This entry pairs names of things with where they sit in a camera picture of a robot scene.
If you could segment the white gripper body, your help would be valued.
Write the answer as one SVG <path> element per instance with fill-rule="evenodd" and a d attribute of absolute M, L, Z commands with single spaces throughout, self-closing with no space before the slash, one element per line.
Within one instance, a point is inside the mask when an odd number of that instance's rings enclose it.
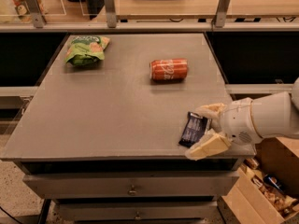
<path fill-rule="evenodd" d="M 220 114 L 221 130 L 239 145 L 255 145 L 263 140 L 253 124 L 252 102 L 253 100 L 250 98 L 233 101 Z"/>

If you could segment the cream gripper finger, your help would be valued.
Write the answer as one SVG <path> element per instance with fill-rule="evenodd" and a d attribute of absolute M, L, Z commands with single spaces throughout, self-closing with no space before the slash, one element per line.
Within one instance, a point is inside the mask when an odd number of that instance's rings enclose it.
<path fill-rule="evenodd" d="M 223 103 L 201 105 L 195 109 L 195 113 L 207 119 L 218 119 L 225 107 L 226 105 Z"/>
<path fill-rule="evenodd" d="M 209 131 L 185 152 L 185 156 L 190 160 L 198 161 L 227 151 L 230 146 L 230 141 L 223 133 Z"/>

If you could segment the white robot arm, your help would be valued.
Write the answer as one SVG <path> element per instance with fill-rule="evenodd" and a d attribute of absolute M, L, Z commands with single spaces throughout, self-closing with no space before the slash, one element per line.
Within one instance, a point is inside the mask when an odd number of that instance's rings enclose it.
<path fill-rule="evenodd" d="M 262 98 L 244 98 L 228 105 L 202 105 L 195 113 L 211 120 L 211 128 L 192 145 L 185 156 L 194 161 L 218 155 L 233 144 L 255 145 L 265 138 L 299 138 L 299 78 L 291 92 Z"/>

